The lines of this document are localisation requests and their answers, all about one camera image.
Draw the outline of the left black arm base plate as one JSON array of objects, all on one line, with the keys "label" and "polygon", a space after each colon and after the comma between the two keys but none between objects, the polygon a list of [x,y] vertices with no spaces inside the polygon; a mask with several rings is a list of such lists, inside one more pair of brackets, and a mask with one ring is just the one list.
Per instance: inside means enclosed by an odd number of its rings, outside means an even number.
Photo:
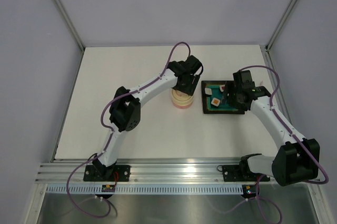
[{"label": "left black arm base plate", "polygon": [[87,165],[83,176],[85,182],[128,182],[130,178],[129,165],[113,165],[110,168],[97,169]]}]

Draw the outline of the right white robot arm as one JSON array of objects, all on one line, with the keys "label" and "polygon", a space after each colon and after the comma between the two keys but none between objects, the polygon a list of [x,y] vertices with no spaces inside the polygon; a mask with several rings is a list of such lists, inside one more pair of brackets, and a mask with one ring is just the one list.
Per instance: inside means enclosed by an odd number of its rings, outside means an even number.
[{"label": "right white robot arm", "polygon": [[306,139],[279,110],[270,105],[269,91],[261,87],[238,88],[233,81],[223,91],[223,101],[231,107],[251,111],[272,137],[277,154],[267,157],[262,154],[243,156],[239,174],[251,180],[257,174],[273,177],[281,186],[308,182],[318,177],[320,146],[315,139]]}]

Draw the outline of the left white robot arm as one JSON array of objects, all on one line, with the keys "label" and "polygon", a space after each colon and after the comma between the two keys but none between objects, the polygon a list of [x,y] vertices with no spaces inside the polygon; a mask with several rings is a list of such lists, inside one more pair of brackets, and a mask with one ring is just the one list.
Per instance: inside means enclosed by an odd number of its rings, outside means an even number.
[{"label": "left white robot arm", "polygon": [[160,75],[147,82],[131,89],[123,86],[117,89],[114,99],[101,115],[101,124],[109,129],[106,144],[92,161],[95,174],[101,180],[107,181],[113,176],[121,143],[126,134],[140,123],[141,108],[167,89],[193,95],[201,73],[203,65],[196,58],[173,61],[168,63]]}]

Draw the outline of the cream lid with pink handle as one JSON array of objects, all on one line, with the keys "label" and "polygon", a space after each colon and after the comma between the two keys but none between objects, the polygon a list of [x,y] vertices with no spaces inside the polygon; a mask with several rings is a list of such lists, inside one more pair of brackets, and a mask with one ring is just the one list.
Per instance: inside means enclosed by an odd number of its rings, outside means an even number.
[{"label": "cream lid with pink handle", "polygon": [[193,99],[193,96],[190,96],[178,90],[171,89],[171,99],[188,100]]}]

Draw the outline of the pink round lunch box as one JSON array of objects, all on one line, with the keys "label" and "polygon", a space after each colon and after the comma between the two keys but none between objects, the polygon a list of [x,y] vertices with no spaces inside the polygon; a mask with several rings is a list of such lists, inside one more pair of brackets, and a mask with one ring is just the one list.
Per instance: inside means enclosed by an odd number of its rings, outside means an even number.
[{"label": "pink round lunch box", "polygon": [[193,104],[193,99],[188,100],[172,99],[172,103],[178,109],[187,109]]}]

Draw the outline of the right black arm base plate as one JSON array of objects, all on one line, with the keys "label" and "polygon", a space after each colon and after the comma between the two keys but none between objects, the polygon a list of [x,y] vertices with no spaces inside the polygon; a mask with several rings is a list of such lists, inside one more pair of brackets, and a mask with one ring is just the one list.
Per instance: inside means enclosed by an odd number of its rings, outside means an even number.
[{"label": "right black arm base plate", "polygon": [[257,182],[262,176],[260,173],[253,173],[239,164],[220,165],[218,170],[222,173],[224,182]]}]

